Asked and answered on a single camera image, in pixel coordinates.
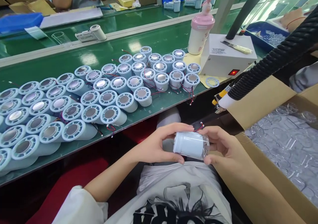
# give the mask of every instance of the white box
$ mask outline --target white box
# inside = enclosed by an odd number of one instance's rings
[[[235,36],[233,40],[227,40],[225,34],[210,34],[201,54],[202,75],[224,78],[236,78],[247,67],[256,61],[257,56],[250,36]],[[247,47],[253,52],[244,54],[221,41],[228,41],[235,45]],[[239,70],[235,76],[230,73]]]

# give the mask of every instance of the cylindrical device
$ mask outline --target cylindrical device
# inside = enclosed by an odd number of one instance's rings
[[[28,134],[37,135],[41,132],[43,127],[52,123],[56,117],[50,116],[48,114],[41,114],[34,116],[29,122],[26,124],[26,131]]]
[[[160,62],[160,61],[161,61],[161,55],[159,53],[152,53],[148,57],[148,62],[150,63],[151,68],[156,62]]]
[[[88,91],[80,98],[80,102],[83,106],[89,106],[92,104],[98,104],[100,93],[95,90]]]
[[[108,63],[102,67],[102,74],[105,78],[112,80],[116,78],[117,67],[115,64]]]
[[[22,105],[21,99],[14,98],[0,105],[0,115],[6,117],[10,112],[20,108]]]
[[[60,121],[46,125],[39,134],[40,142],[45,144],[66,142],[62,137],[64,127],[65,125]]]
[[[117,73],[119,76],[126,79],[130,78],[133,74],[132,67],[129,63],[122,63],[117,66]]]
[[[45,94],[43,91],[35,90],[30,91],[22,98],[22,104],[24,106],[31,106],[33,105],[37,100],[45,98]]]
[[[127,115],[119,109],[117,106],[107,106],[102,111],[102,122],[107,125],[123,125],[127,120]]]
[[[127,86],[134,92],[137,88],[143,86],[143,81],[139,76],[132,76],[127,80]]]
[[[94,82],[93,88],[99,92],[110,90],[110,80],[108,78],[100,78]]]
[[[30,108],[20,107],[6,117],[6,124],[8,126],[25,125],[31,120],[32,116],[29,113]]]
[[[25,95],[30,91],[36,90],[38,85],[39,85],[39,82],[35,82],[35,81],[25,83],[19,88],[19,93],[21,95]]]
[[[110,106],[110,105],[115,105],[116,99],[117,99],[117,93],[113,90],[107,90],[101,93],[99,96],[99,103],[102,106]]]
[[[17,125],[7,129],[0,138],[0,147],[9,148],[14,146],[26,135],[26,126]]]
[[[144,46],[139,50],[140,53],[143,53],[144,55],[146,55],[146,57],[148,58],[149,55],[152,53],[152,49],[151,47],[148,46]]]
[[[144,72],[141,73],[141,78],[143,80],[143,83],[145,84],[145,87],[148,88],[155,88],[156,84],[153,81],[153,79],[155,78],[155,71],[151,68],[146,68],[144,70]]]
[[[183,83],[183,90],[192,94],[196,86],[200,83],[200,78],[195,73],[188,73],[185,75],[185,81]]]
[[[135,62],[132,64],[132,71],[136,76],[141,76],[140,74],[144,71],[146,68],[146,64],[143,62]]]
[[[116,99],[116,106],[128,113],[132,113],[138,108],[138,103],[131,93],[125,92],[119,94]]]
[[[133,97],[143,107],[150,106],[152,103],[151,91],[144,86],[136,89],[133,93]]]
[[[61,76],[59,76],[56,80],[59,85],[66,85],[70,81],[72,81],[75,78],[75,75],[73,73],[64,73]]]
[[[9,88],[0,93],[0,104],[13,98],[22,98],[18,88]]]
[[[78,96],[82,96],[85,92],[88,92],[92,89],[85,84],[84,80],[75,78],[66,84],[66,90]]]
[[[172,64],[172,70],[183,72],[184,70],[186,70],[186,63],[184,61],[175,61]]]
[[[86,78],[86,81],[93,84],[95,81],[102,78],[102,76],[103,74],[100,70],[92,70],[89,73],[87,73],[85,78]]]
[[[40,114],[48,114],[53,115],[54,113],[50,110],[50,105],[52,104],[52,100],[50,99],[41,99],[36,101],[31,107],[30,107],[30,115],[36,116]]]
[[[199,74],[201,71],[201,66],[197,63],[190,63],[187,67],[186,67],[186,74],[188,73],[195,73],[195,74]]]
[[[80,119],[83,110],[84,106],[81,103],[73,103],[65,107],[65,109],[62,112],[62,118],[66,121]]]
[[[74,74],[75,76],[79,77],[82,80],[85,80],[87,73],[89,73],[91,71],[91,67],[90,66],[80,66],[78,67],[75,71]]]
[[[79,98],[78,95],[75,95],[74,93],[67,91],[66,86],[64,86],[64,85],[56,85],[56,86],[48,89],[48,91],[46,92],[46,97],[50,100],[55,100],[56,98],[61,97],[61,96],[71,96],[74,99]]]
[[[118,94],[130,91],[127,86],[127,80],[124,77],[116,77],[116,79],[113,79],[110,83],[110,87]]]
[[[147,57],[144,53],[136,53],[135,55],[133,55],[133,59],[132,59],[135,62],[143,62],[143,63],[146,63],[147,61]]]
[[[169,87],[169,76],[167,73],[157,73],[155,75],[155,83],[158,91],[166,91]]]
[[[172,52],[172,56],[174,56],[176,61],[183,61],[185,55],[185,52],[181,49],[176,49]]]
[[[160,72],[167,72],[167,64],[164,62],[156,62],[152,69],[155,71],[155,73],[160,73]]]
[[[85,107],[82,112],[81,118],[86,123],[96,123],[96,124],[104,124],[100,115],[102,114],[103,108],[100,105],[93,104]]]
[[[175,62],[174,56],[166,54],[162,56],[162,61],[167,64],[167,73],[172,71],[172,64]]]
[[[130,54],[125,54],[125,55],[122,55],[119,60],[118,60],[120,63],[128,63],[130,65],[133,64],[133,59],[132,59],[132,55]]]
[[[55,78],[46,78],[42,81],[37,86],[37,89],[46,92],[48,89],[54,87],[57,85],[57,81]]]
[[[209,153],[210,141],[206,135],[195,132],[177,132],[173,152],[203,160]]]
[[[75,103],[76,101],[69,96],[61,96],[52,101],[50,110],[54,113],[62,112],[67,106]]]
[[[169,74],[170,78],[170,86],[173,90],[177,90],[181,87],[183,80],[185,79],[185,75],[182,71],[173,70]]]
[[[23,160],[25,158],[50,155],[56,152],[60,145],[61,143],[41,143],[37,135],[25,136],[13,147],[12,158],[14,160]]]
[[[106,34],[103,32],[102,28],[99,25],[93,25],[90,27],[90,30],[93,32],[98,41],[106,40]]]
[[[66,141],[90,140],[97,134],[97,129],[82,120],[73,120],[68,123],[62,132],[62,137]]]

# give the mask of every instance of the hand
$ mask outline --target hand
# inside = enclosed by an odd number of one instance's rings
[[[137,162],[179,162],[184,164],[185,160],[180,154],[165,152],[162,150],[162,141],[174,137],[176,132],[194,131],[193,126],[184,123],[172,123],[159,127],[143,142],[132,148],[131,157]]]
[[[223,169],[233,177],[249,184],[253,184],[262,174],[237,138],[220,127],[207,126],[198,133],[209,137],[210,151],[219,151],[223,154],[223,157],[213,154],[205,156],[206,165],[212,164],[216,169]]]

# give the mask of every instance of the worker's arm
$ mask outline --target worker's arm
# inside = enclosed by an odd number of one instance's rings
[[[205,164],[212,164],[216,170],[226,172],[232,182],[244,182],[249,186],[249,196],[261,196],[261,200],[251,200],[250,206],[260,210],[264,223],[297,223],[305,224],[280,192],[259,170],[244,150],[240,142],[218,126],[205,127],[198,131],[208,135],[210,150],[219,151],[223,157],[209,154],[204,158]]]

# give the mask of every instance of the sleeve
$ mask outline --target sleeve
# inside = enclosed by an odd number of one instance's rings
[[[108,203],[96,202],[89,192],[75,186],[67,195],[52,224],[103,224]]]

